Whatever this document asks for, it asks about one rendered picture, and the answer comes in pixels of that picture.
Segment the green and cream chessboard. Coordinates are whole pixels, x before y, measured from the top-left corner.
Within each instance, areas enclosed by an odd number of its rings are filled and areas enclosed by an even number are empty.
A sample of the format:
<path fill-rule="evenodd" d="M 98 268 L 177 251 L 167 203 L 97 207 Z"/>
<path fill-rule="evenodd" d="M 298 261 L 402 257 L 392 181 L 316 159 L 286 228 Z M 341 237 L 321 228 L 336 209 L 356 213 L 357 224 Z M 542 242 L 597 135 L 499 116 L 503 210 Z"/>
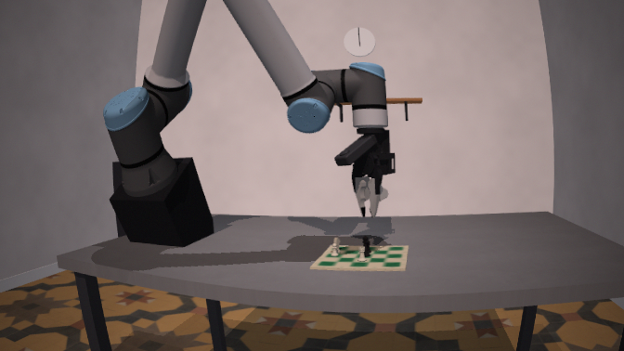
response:
<path fill-rule="evenodd" d="M 358 261 L 359 247 L 363 246 L 339 246 L 338 256 L 331 256 L 331 245 L 310 269 L 406 271 L 409 246 L 370 246 L 371 253 L 365 262 Z"/>

